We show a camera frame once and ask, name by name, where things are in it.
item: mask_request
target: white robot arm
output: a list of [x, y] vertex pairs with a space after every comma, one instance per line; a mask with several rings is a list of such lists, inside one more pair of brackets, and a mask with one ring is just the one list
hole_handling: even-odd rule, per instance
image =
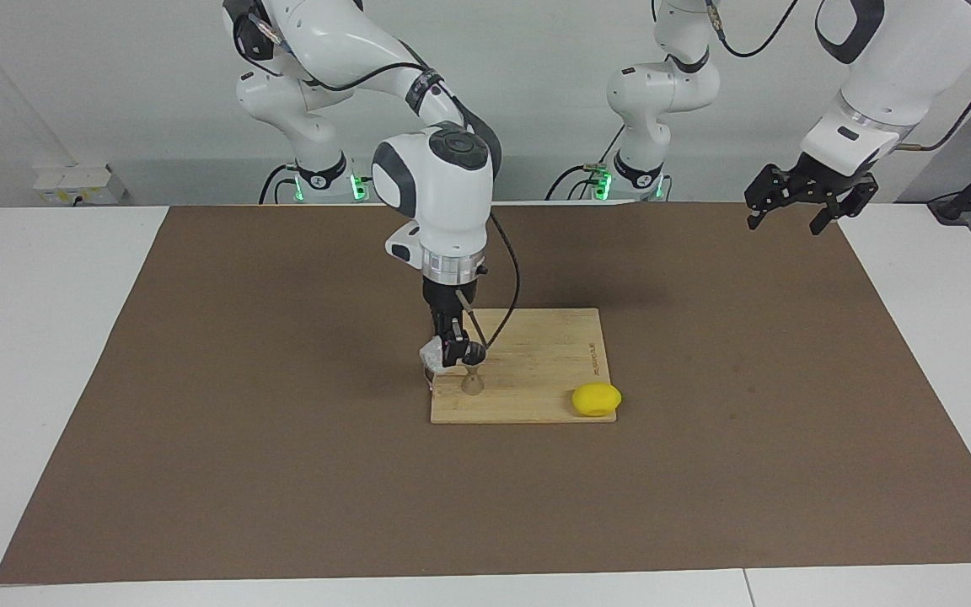
[[440, 361], [431, 370], [480, 364], [486, 347], [464, 330], [461, 296], [473, 303], [485, 273], [486, 222], [501, 165], [496, 134], [355, 0], [226, 0], [224, 8], [239, 54], [265, 72], [243, 77], [243, 105], [281, 128], [300, 165], [308, 158], [332, 168], [324, 180], [338, 178], [346, 157], [331, 126], [310, 111], [372, 89], [404, 100], [427, 125], [386, 139], [374, 154], [378, 196], [410, 219], [386, 250], [423, 274], [437, 335], [431, 343], [439, 350], [431, 358]]
[[706, 12], [705, 0], [660, 0], [655, 39], [666, 59], [621, 69], [609, 80], [609, 107], [625, 123], [612, 158], [610, 197], [654, 196], [671, 139], [662, 116], [716, 99], [721, 77], [710, 62], [713, 29]]
[[797, 166], [768, 165], [745, 191], [752, 230], [795, 202], [825, 205], [813, 234], [855, 218], [878, 190], [872, 166], [899, 149], [971, 66], [971, 0], [823, 0], [816, 25], [822, 46], [851, 74], [804, 138]]

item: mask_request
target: yellow lemon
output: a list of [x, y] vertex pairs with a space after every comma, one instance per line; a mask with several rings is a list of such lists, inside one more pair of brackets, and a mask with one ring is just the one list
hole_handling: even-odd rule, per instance
[[579, 415], [605, 417], [620, 407], [620, 390], [609, 384], [586, 384], [571, 395], [571, 403]]

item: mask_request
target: brown mat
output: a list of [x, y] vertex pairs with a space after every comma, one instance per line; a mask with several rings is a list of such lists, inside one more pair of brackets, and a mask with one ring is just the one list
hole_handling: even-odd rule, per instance
[[432, 426], [393, 212], [174, 208], [0, 583], [971, 561], [970, 454], [810, 208], [498, 212], [619, 422]]

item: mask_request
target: green indicator light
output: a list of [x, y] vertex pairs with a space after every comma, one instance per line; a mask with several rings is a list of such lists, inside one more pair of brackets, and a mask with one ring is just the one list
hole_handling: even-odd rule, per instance
[[594, 197], [598, 200], [608, 200], [609, 189], [612, 187], [613, 176], [609, 172], [602, 173], [602, 176], [598, 177], [598, 187], [594, 188]]
[[369, 196], [369, 190], [366, 189], [365, 181], [362, 181], [361, 177], [353, 173], [351, 173], [351, 188], [354, 189], [355, 202], [362, 202], [366, 200], [366, 196]]

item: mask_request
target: white table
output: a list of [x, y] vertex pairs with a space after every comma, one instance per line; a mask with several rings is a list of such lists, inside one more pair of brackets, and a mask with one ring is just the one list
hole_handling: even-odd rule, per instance
[[[0, 210], [0, 560], [165, 213]], [[922, 207], [843, 228], [971, 450], [971, 234]], [[957, 607], [971, 565], [18, 587], [0, 604]]]

